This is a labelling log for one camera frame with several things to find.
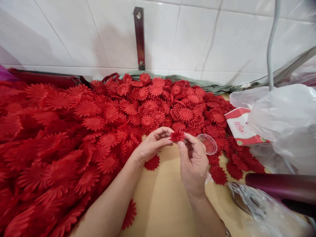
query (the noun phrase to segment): hand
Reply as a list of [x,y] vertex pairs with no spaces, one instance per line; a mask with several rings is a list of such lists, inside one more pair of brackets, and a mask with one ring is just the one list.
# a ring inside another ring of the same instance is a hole
[[185,143],[179,141],[180,174],[185,191],[189,198],[205,197],[205,180],[208,159],[205,146],[196,137],[184,133]]
[[169,136],[173,130],[169,127],[160,127],[151,132],[144,141],[133,151],[131,157],[135,159],[141,167],[145,162],[151,160],[164,146],[172,146]]

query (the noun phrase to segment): white tile wall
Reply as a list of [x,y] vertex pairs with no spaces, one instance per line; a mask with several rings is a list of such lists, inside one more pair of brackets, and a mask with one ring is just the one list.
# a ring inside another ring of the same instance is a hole
[[170,69],[195,70],[217,13],[212,9],[181,6]]
[[146,68],[170,69],[180,6],[136,0],[144,11]]
[[[135,6],[148,71],[218,85],[266,75],[274,0],[0,1],[0,63],[87,80],[137,70]],[[275,69],[316,45],[315,23],[314,0],[281,0]]]
[[1,64],[75,66],[32,0],[0,2],[0,52]]
[[77,66],[110,67],[86,0],[36,2]]

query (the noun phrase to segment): small plastic container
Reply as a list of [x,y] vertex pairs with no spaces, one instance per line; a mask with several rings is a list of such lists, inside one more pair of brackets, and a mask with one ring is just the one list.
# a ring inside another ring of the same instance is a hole
[[201,133],[197,136],[197,138],[204,144],[207,155],[214,155],[217,152],[217,145],[214,139],[204,133]]

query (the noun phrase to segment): beige table surface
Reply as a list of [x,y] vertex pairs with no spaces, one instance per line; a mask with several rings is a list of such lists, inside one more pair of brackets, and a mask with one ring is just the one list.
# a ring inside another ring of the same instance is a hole
[[[158,155],[159,167],[154,171],[144,168],[141,173],[133,194],[137,215],[133,225],[120,236],[198,237],[190,203],[181,183],[178,146],[165,147]],[[225,163],[226,158],[222,156],[220,165],[226,171]],[[228,181],[236,180],[228,175]],[[249,216],[236,206],[230,189],[208,182],[205,190],[232,236],[250,236],[242,222],[242,216]]]

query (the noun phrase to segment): bag strap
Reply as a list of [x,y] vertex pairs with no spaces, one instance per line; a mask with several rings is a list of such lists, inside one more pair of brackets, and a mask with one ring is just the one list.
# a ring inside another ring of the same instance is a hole
[[102,82],[106,83],[107,80],[109,80],[110,78],[113,78],[114,80],[118,80],[119,79],[119,74],[117,72],[112,73],[111,75],[104,77]]

